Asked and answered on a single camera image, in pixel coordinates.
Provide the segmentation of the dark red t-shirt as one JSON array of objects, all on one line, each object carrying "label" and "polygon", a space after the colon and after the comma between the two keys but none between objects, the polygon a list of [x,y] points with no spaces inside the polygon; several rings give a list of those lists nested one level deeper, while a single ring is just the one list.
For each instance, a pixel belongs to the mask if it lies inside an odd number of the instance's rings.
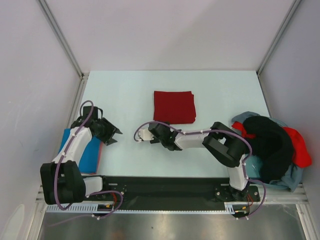
[{"label": "dark red t-shirt", "polygon": [[153,104],[154,121],[179,125],[196,120],[195,96],[191,91],[154,91]]}]

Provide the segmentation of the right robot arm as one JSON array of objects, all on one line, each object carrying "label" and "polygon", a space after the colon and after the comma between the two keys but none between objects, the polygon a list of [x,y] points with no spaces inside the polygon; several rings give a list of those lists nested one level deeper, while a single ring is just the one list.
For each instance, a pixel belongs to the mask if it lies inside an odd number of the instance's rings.
[{"label": "right robot arm", "polygon": [[220,164],[227,167],[227,194],[237,201],[248,198],[250,182],[245,163],[253,150],[247,140],[226,125],[215,122],[208,129],[182,131],[167,123],[154,121],[148,124],[147,131],[151,135],[151,143],[161,143],[170,151],[205,148]]}]

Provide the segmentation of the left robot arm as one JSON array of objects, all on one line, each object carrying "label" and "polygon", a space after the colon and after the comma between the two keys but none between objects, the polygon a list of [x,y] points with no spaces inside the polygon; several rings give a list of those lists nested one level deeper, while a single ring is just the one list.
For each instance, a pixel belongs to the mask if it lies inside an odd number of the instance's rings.
[{"label": "left robot arm", "polygon": [[94,139],[108,146],[116,143],[113,136],[120,133],[116,126],[104,118],[101,108],[82,105],[80,115],[71,124],[69,135],[58,155],[40,167],[45,202],[65,211],[72,204],[81,203],[93,194],[100,200],[107,199],[111,188],[104,184],[103,177],[86,176],[79,165]]}]

